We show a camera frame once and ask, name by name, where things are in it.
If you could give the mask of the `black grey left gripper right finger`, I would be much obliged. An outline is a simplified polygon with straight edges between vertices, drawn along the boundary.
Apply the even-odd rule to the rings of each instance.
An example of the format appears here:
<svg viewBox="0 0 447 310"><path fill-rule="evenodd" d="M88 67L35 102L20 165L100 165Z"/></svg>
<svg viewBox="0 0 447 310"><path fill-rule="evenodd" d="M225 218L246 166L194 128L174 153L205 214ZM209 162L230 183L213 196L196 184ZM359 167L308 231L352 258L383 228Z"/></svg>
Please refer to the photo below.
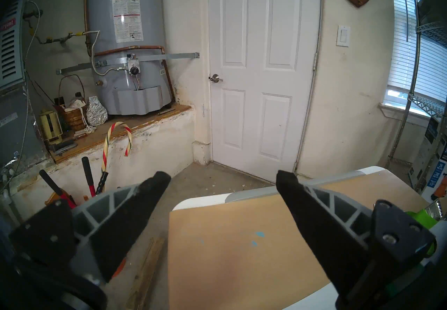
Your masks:
<svg viewBox="0 0 447 310"><path fill-rule="evenodd" d="M388 200L373 210L279 170L276 188L336 289L336 309L437 309L435 235Z"/></svg>

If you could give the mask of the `black grey left gripper left finger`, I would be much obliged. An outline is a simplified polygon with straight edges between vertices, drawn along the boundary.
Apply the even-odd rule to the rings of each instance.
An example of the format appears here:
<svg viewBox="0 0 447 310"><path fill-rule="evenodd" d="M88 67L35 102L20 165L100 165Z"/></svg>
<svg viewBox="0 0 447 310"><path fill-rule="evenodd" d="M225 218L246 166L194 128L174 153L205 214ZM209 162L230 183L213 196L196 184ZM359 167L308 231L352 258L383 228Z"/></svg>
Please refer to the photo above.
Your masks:
<svg viewBox="0 0 447 310"><path fill-rule="evenodd" d="M140 184L107 190L71 209L56 200L16 228L9 239L21 256L48 269L108 283L171 181L157 171Z"/></svg>

